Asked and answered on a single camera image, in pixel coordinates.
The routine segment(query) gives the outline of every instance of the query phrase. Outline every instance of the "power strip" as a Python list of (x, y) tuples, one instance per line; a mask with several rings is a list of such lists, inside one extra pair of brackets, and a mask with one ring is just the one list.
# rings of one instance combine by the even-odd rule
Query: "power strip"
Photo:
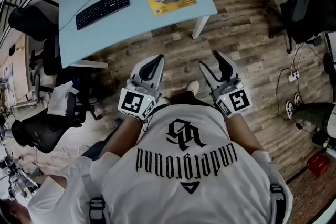
[(296, 71), (293, 74), (288, 76), (289, 82), (293, 82), (293, 81), (297, 80), (298, 78), (299, 78), (299, 72), (298, 71)]

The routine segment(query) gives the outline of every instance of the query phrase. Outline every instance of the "black keyboard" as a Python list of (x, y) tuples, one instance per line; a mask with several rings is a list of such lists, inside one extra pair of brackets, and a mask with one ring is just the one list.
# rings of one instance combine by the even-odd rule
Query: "black keyboard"
[(130, 5), (130, 0), (100, 0), (76, 15), (77, 30)]

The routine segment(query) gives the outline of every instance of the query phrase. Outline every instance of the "shoe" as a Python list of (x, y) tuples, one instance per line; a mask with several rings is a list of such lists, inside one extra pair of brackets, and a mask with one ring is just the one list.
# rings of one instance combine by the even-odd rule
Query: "shoe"
[(294, 106), (291, 101), (287, 101), (286, 103), (286, 112), (287, 112), (288, 118), (291, 119), (293, 112), (294, 112)]
[(303, 101), (301, 99), (301, 96), (297, 93), (294, 96), (294, 106), (297, 108), (298, 106), (302, 105)]
[(321, 148), (336, 148), (336, 139), (332, 138), (329, 134), (322, 130), (319, 130), (316, 134), (314, 134), (312, 141), (316, 146)]
[(157, 105), (163, 105), (163, 104), (167, 104), (167, 105), (171, 105), (170, 103), (170, 100), (168, 97), (164, 96), (164, 97), (161, 97), (158, 102), (157, 102)]
[(197, 95), (199, 88), (199, 82), (197, 80), (193, 80), (188, 84), (187, 91), (191, 91), (194, 95)]

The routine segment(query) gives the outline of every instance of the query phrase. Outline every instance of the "light blue desk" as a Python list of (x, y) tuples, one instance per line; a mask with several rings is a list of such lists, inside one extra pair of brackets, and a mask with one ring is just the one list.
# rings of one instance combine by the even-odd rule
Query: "light blue desk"
[[(73, 14), (86, 1), (60, 0), (59, 29), (71, 19)], [(97, 1), (99, 0), (91, 0), (80, 11)], [(209, 15), (217, 14), (212, 0), (197, 0), (195, 5), (160, 17), (154, 16), (147, 0), (130, 0), (130, 4), (129, 7), (105, 17), (80, 31), (76, 28), (76, 17), (74, 17), (59, 33), (63, 68), (69, 65), (76, 66), (76, 62), (81, 59), (128, 38), (198, 17), (205, 16), (206, 22)]]

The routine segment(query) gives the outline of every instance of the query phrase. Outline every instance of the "wooden floor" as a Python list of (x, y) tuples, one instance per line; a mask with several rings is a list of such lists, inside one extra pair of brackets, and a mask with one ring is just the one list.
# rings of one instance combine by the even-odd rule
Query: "wooden floor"
[[(98, 105), (103, 119), (95, 122), (90, 118), (82, 128), (69, 130), (53, 154), (66, 156), (62, 151), (62, 145), (66, 145), (70, 156), (75, 158), (78, 156), (78, 145), (91, 145), (109, 134), (114, 120), (120, 116), (117, 111), (120, 90), (134, 65), (148, 56), (165, 55), (166, 65), (160, 85), (162, 93), (168, 96), (179, 93), (188, 82), (196, 79), (201, 84), (197, 97), (211, 103), (209, 88), (199, 71), (198, 62), (201, 60), (210, 68), (216, 68), (212, 51), (219, 50), (237, 63), (250, 89), (253, 107), (244, 113), (248, 125), (271, 158), (278, 162), (285, 180), (296, 174), (318, 149), (311, 142), (311, 134), (299, 131), (293, 121), (276, 117), (278, 77), (282, 69), (291, 68), (294, 53), (288, 55), (286, 52), (288, 41), (285, 33), (274, 39), (268, 38), (268, 29), (278, 23), (273, 15), (267, 14), (265, 8), (261, 7), (263, 1), (214, 0), (218, 15), (210, 17), (197, 40), (191, 38), (195, 25), (193, 20), (132, 38), (91, 56), (91, 60), (109, 64), (109, 68), (93, 75), (95, 85), (99, 86), (99, 96), (104, 97)], [(285, 1), (273, 0), (269, 5), (277, 7)], [(320, 59), (327, 47), (323, 41), (321, 46), (313, 49), (317, 56), (308, 45), (303, 45), (295, 60), (295, 68), (300, 68), (299, 89), (302, 98), (305, 103), (332, 102), (332, 89)], [(278, 100), (283, 117), (286, 116), (286, 101), (292, 100), (298, 92), (297, 83), (288, 82), (289, 75), (290, 72), (286, 70), (279, 80)], [(304, 126), (308, 131), (313, 130), (308, 123)], [(17, 152), (22, 152), (18, 147), (13, 147)], [(35, 150), (25, 148), (23, 152), (26, 153), (24, 163), (35, 159)], [(51, 155), (38, 155), (39, 165), (46, 172), (59, 170), (71, 161), (53, 156), (54, 167), (50, 167)]]

